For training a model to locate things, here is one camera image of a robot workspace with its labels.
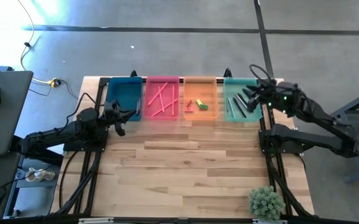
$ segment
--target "wooden table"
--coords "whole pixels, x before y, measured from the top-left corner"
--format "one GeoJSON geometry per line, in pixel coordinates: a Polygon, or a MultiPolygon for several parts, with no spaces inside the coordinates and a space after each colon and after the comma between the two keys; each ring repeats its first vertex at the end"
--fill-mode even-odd
{"type": "MultiPolygon", "coordinates": [[[[84,77],[80,94],[87,92],[96,98],[99,79],[84,77]]],[[[128,122],[123,126],[124,137],[110,129],[100,162],[93,217],[253,217],[248,212],[249,192],[269,185],[258,143],[259,122],[225,121],[222,84],[218,84],[220,115],[216,121],[183,119],[182,84],[179,101],[177,121],[128,122]]],[[[84,98],[79,111],[93,106],[84,98]]],[[[285,114],[275,110],[274,117],[277,123],[294,127],[285,114]]],[[[270,128],[268,119],[266,127],[270,128]]],[[[84,154],[79,152],[69,164],[63,202],[78,185],[84,154]]],[[[289,188],[304,208],[314,213],[301,160],[290,154],[282,156],[289,188]]],[[[87,195],[85,189],[82,210],[87,195]]],[[[58,190],[51,212],[57,210],[58,190]]]]}

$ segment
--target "small plant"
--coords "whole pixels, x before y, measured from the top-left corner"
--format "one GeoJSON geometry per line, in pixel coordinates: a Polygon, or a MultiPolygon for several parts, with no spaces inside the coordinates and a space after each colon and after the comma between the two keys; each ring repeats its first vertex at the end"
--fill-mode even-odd
{"type": "Polygon", "coordinates": [[[265,221],[280,219],[280,212],[286,206],[272,186],[253,189],[249,193],[249,212],[265,221]]]}

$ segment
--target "orange bin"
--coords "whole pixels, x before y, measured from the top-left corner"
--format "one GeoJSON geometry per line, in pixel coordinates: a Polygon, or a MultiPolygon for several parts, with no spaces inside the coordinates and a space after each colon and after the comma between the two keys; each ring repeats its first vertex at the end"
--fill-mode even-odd
{"type": "Polygon", "coordinates": [[[190,107],[193,112],[185,112],[187,120],[213,121],[218,118],[217,79],[215,77],[184,77],[184,110],[187,103],[192,100],[190,107]],[[207,110],[198,107],[199,99],[207,110]]]}

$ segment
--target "gray floor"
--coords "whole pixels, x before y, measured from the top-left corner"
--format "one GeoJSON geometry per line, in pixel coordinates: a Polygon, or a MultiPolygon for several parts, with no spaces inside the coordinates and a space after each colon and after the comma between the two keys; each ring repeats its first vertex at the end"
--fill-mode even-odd
{"type": "MultiPolygon", "coordinates": [[[[252,0],[22,2],[36,24],[258,28],[252,0]]],[[[359,0],[260,2],[267,29],[359,30],[359,0]]],[[[16,1],[0,5],[0,65],[21,69],[22,43],[30,36],[16,28],[23,24],[28,18],[16,1]]],[[[85,75],[129,75],[135,69],[139,75],[221,76],[230,67],[236,77],[252,77],[248,65],[264,65],[259,34],[36,32],[32,43],[36,44],[24,59],[25,67],[44,80],[66,80],[75,93],[85,75]]],[[[268,45],[275,77],[299,83],[328,113],[359,96],[359,36],[269,35],[268,45]]],[[[62,126],[75,104],[64,86],[48,97],[29,93],[16,132],[24,136],[62,126]]],[[[301,131],[325,133],[316,125],[295,121],[301,131]]],[[[316,214],[359,221],[359,182],[343,181],[356,171],[356,160],[315,148],[305,154],[305,161],[316,214]]],[[[26,215],[45,214],[51,192],[22,190],[16,207],[26,215]],[[30,202],[29,195],[39,199],[30,202]]]]}

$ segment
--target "yellow cable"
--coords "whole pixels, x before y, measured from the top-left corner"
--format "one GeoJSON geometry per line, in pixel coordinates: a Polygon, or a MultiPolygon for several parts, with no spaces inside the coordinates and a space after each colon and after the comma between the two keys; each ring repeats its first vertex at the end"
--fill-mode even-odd
{"type": "MultiPolygon", "coordinates": [[[[19,2],[19,4],[22,6],[22,8],[25,10],[25,12],[27,13],[27,15],[29,16],[29,19],[30,19],[30,21],[31,21],[31,26],[32,26],[32,33],[31,33],[31,37],[30,37],[30,40],[27,42],[27,43],[30,43],[30,41],[32,40],[32,38],[33,38],[33,36],[34,36],[34,23],[33,23],[33,21],[32,21],[32,19],[31,19],[31,16],[30,16],[30,14],[29,14],[29,12],[27,11],[27,9],[23,6],[23,4],[20,2],[20,0],[17,0],[18,2],[19,2]]],[[[23,70],[25,70],[25,71],[27,71],[25,68],[24,68],[24,65],[23,65],[23,58],[24,58],[24,55],[25,55],[25,51],[26,51],[26,48],[27,48],[27,46],[24,46],[24,49],[23,49],[23,52],[22,52],[22,55],[20,56],[20,65],[22,65],[22,68],[23,68],[23,70]]],[[[46,83],[46,84],[48,84],[48,85],[50,85],[50,86],[52,86],[52,87],[55,87],[55,80],[56,80],[56,78],[54,78],[54,79],[52,79],[52,80],[49,80],[49,81],[42,81],[42,80],[39,80],[39,79],[37,79],[37,78],[32,78],[34,81],[37,81],[37,82],[39,82],[39,83],[46,83]]]]}

